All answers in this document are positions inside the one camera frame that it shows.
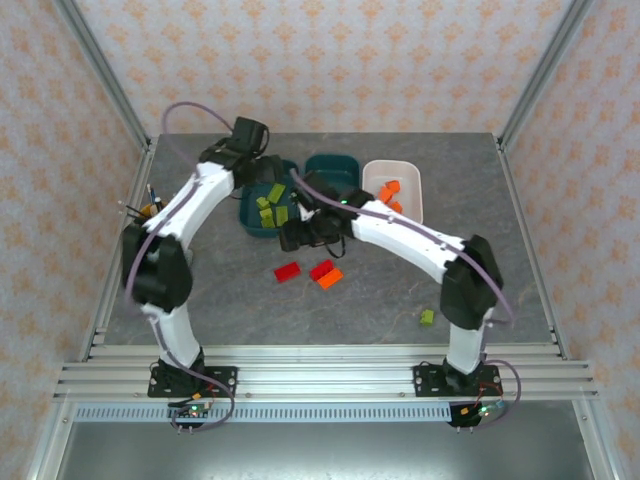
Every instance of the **yellow-green block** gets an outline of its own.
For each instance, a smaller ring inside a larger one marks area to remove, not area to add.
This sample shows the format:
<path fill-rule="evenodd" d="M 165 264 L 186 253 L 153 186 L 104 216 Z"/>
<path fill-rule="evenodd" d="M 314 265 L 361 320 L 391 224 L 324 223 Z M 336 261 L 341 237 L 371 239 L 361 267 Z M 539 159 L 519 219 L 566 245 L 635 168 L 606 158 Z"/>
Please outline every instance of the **yellow-green block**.
<path fill-rule="evenodd" d="M 420 325 L 424 325 L 428 327 L 429 325 L 433 325 L 433 310 L 425 310 L 420 315 Z"/>
<path fill-rule="evenodd" d="M 269 203 L 278 203 L 286 188 L 287 187 L 285 187 L 281 183 L 274 183 L 271 191 L 269 192 L 269 195 L 267 195 L 267 200 L 269 200 Z"/>
<path fill-rule="evenodd" d="M 276 228 L 275 224 L 273 223 L 273 217 L 263 218 L 262 220 L 260 220 L 260 225 L 262 225 L 262 228 Z"/>
<path fill-rule="evenodd" d="M 276 207 L 276 225 L 281 227 L 289 220 L 289 208 L 286 205 Z"/>
<path fill-rule="evenodd" d="M 270 208 L 265 208 L 264 210 L 260 210 L 260 218 L 262 220 L 266 220 L 270 218 L 271 221 L 273 222 L 273 212 L 271 211 Z"/>
<path fill-rule="evenodd" d="M 256 205 L 260 210 L 264 210 L 265 208 L 269 208 L 269 201 L 264 197 L 256 198 Z"/>

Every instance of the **lego brick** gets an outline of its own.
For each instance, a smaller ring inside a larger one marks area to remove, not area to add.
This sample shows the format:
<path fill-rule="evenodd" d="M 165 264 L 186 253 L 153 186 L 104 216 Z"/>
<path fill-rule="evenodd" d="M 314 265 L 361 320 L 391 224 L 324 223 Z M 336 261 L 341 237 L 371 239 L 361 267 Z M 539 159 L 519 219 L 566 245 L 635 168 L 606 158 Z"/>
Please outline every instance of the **lego brick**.
<path fill-rule="evenodd" d="M 301 270 L 300 266 L 296 262 L 293 262 L 283 267 L 276 268 L 273 273 L 275 274 L 278 283 L 283 283 L 287 280 L 291 280 L 293 277 L 300 275 Z"/>
<path fill-rule="evenodd" d="M 314 267 L 311 272 L 309 272 L 309 276 L 311 277 L 311 280 L 317 282 L 331 270 L 333 270 L 333 262 L 331 260 L 325 260 Z"/>
<path fill-rule="evenodd" d="M 332 285 L 336 284 L 343 277 L 342 272 L 337 268 L 334 268 L 325 276 L 318 280 L 318 285 L 320 285 L 325 290 L 330 288 Z"/>
<path fill-rule="evenodd" d="M 281 227 L 289 220 L 289 208 L 286 205 L 276 207 L 276 226 Z"/>
<path fill-rule="evenodd" d="M 394 194 L 400 192 L 400 182 L 398 180 L 391 180 L 384 184 Z"/>
<path fill-rule="evenodd" d="M 276 224 L 273 223 L 273 217 L 267 217 L 260 220 L 262 228 L 276 228 Z"/>
<path fill-rule="evenodd" d="M 393 202 L 391 205 L 389 205 L 389 208 L 395 210 L 398 213 L 402 213 L 402 205 L 400 205 L 400 202 Z"/>
<path fill-rule="evenodd" d="M 378 200 L 383 203 L 389 203 L 393 198 L 393 192 L 389 190 L 387 187 L 382 187 L 380 192 L 378 193 Z"/>
<path fill-rule="evenodd" d="M 287 187 L 285 187 L 281 183 L 274 183 L 271 191 L 269 192 L 269 195 L 267 195 L 267 200 L 269 200 L 269 202 L 273 204 L 278 203 L 286 188 Z"/>
<path fill-rule="evenodd" d="M 260 210 L 264 210 L 269 208 L 269 201 L 264 197 L 258 197 L 256 198 L 256 205 L 258 205 Z"/>
<path fill-rule="evenodd" d="M 263 220 L 270 218 L 273 221 L 273 211 L 270 208 L 260 210 L 260 218 L 262 218 Z"/>
<path fill-rule="evenodd" d="M 420 314 L 420 325 L 429 326 L 433 325 L 433 310 L 425 310 Z"/>

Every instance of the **red block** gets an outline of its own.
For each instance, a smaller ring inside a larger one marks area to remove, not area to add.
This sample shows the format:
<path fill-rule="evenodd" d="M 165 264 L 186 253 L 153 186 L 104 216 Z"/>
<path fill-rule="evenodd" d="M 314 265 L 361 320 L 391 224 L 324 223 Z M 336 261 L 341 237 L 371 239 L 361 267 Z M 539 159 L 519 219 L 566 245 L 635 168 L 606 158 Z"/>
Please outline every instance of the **red block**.
<path fill-rule="evenodd" d="M 287 280 L 291 280 L 293 277 L 300 275 L 300 272 L 300 266 L 296 262 L 285 265 L 284 267 L 276 268 L 273 271 L 278 283 L 284 283 Z"/>
<path fill-rule="evenodd" d="M 325 260 L 324 262 L 316 266 L 313 270 L 311 270 L 309 276 L 311 277 L 311 280 L 317 282 L 331 270 L 333 270 L 333 262 L 331 260 Z"/>

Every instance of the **floral wallpaper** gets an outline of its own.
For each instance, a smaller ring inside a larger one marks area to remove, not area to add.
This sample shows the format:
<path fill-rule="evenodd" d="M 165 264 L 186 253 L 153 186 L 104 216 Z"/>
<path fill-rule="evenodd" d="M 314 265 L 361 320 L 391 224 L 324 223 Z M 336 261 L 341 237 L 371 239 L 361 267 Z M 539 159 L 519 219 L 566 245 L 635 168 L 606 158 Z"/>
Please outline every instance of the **floral wallpaper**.
<path fill-rule="evenodd" d="M 636 475 L 639 139 L 640 2 L 596 0 L 509 161 L 571 353 L 594 360 Z"/>
<path fill-rule="evenodd" d="M 25 478 L 139 149 L 50 0 L 0 2 L 0 465 Z"/>
<path fill-rule="evenodd" d="M 501 133 L 570 0 L 80 0 L 147 132 Z M 176 112 L 178 132 L 221 131 Z"/>

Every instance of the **metal frame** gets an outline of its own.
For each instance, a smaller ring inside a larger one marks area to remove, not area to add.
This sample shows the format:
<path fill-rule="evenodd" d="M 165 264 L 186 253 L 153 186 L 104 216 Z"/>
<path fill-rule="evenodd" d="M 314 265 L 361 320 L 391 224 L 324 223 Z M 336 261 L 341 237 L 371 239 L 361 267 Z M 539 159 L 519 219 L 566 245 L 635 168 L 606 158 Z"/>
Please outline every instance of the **metal frame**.
<path fill-rule="evenodd" d="M 522 377 L 522 401 L 572 401 L 595 478 L 624 478 L 603 429 L 602 404 L 588 362 L 562 360 L 554 344 L 489 345 L 487 350 L 489 358 L 516 366 Z M 461 400 L 418 398 L 413 392 L 411 367 L 421 361 L 441 361 L 446 346 L 220 346 L 205 347 L 205 354 L 207 363 L 240 367 L 236 399 L 244 410 L 287 409 L 292 404 L 352 409 L 366 404 L 411 411 Z M 59 402 L 52 413 L 55 420 L 43 436 L 48 440 L 39 447 L 37 466 L 29 478 L 55 478 L 78 408 L 99 402 L 105 408 L 144 411 L 166 403 L 146 396 L 148 367 L 157 358 L 155 346 L 98 341 L 86 362 L 65 364 L 55 392 L 54 402 Z M 513 375 L 506 369 L 501 375 L 505 398 L 513 398 Z M 411 421 L 411 414 L 404 414 L 403 421 Z"/>
<path fill-rule="evenodd" d="M 100 45 L 91 32 L 87 21 L 75 0 L 54 0 L 62 17 L 66 20 L 71 32 L 75 35 L 87 60 L 94 68 L 105 91 L 122 116 L 129 133 L 140 147 L 149 144 L 149 136 L 145 132 L 138 115 L 131 106 L 124 89 L 120 85 L 113 69 L 109 65 Z"/>
<path fill-rule="evenodd" d="M 522 233 L 522 238 L 527 250 L 527 255 L 529 256 L 529 262 L 531 263 L 531 269 L 533 270 L 533 277 L 536 281 L 536 285 L 538 286 L 538 294 L 540 295 L 540 300 L 542 301 L 542 308 L 544 309 L 545 317 L 547 318 L 547 323 L 549 324 L 552 340 L 553 342 L 558 343 L 562 357 L 564 359 L 567 359 L 568 350 L 566 346 L 568 345 L 568 343 L 565 338 L 564 332 L 558 325 L 558 314 L 555 309 L 555 304 L 551 301 L 551 296 L 547 291 L 547 283 L 545 282 L 544 273 L 540 268 L 538 257 L 535 253 L 533 240 L 531 238 L 529 227 L 527 226 L 524 209 L 522 208 L 522 204 L 520 203 L 518 189 L 513 179 L 513 175 L 511 174 L 511 168 L 509 166 L 507 154 L 500 146 L 497 139 L 496 148 L 498 151 L 498 157 L 500 158 L 500 164 L 502 165 L 502 171 L 504 172 L 504 177 L 507 181 L 509 195 L 511 196 L 511 201 L 513 202 L 513 207 L 516 211 L 516 218 L 518 219 L 518 224 L 520 225 L 520 232 Z"/>
<path fill-rule="evenodd" d="M 551 39 L 551 43 L 542 55 L 540 63 L 538 63 L 529 83 L 511 113 L 502 135 L 499 137 L 499 144 L 505 150 L 515 140 L 520 127 L 522 127 L 522 124 L 533 109 L 538 96 L 544 90 L 547 81 L 562 58 L 562 54 L 571 42 L 573 35 L 582 24 L 582 19 L 592 3 L 593 0 L 573 0 L 571 2 L 558 30 Z"/>
<path fill-rule="evenodd" d="M 144 147 L 140 152 L 140 159 L 138 161 L 138 168 L 136 174 L 129 186 L 129 195 L 126 200 L 128 205 L 139 205 L 144 194 L 144 184 L 149 176 L 151 169 L 151 161 L 153 154 L 155 153 L 155 143 L 151 143 L 149 147 Z M 127 223 L 126 215 L 121 215 L 120 223 L 118 224 L 118 231 L 122 231 Z M 111 261 L 109 262 L 109 270 L 104 279 L 100 298 L 94 310 L 91 325 L 92 328 L 88 329 L 84 340 L 82 342 L 82 349 L 78 361 L 84 361 L 89 355 L 89 349 L 94 341 L 94 335 L 97 332 L 106 333 L 107 325 L 109 323 L 109 317 L 111 316 L 111 310 L 115 302 L 116 293 L 118 291 L 118 280 L 120 276 L 121 267 L 121 244 L 120 237 L 117 236 L 113 240 L 113 247 L 111 253 Z"/>
<path fill-rule="evenodd" d="M 51 406 L 45 430 L 40 437 L 35 457 L 27 474 L 28 480 L 57 478 L 69 443 L 76 409 L 75 402 L 65 402 Z"/>

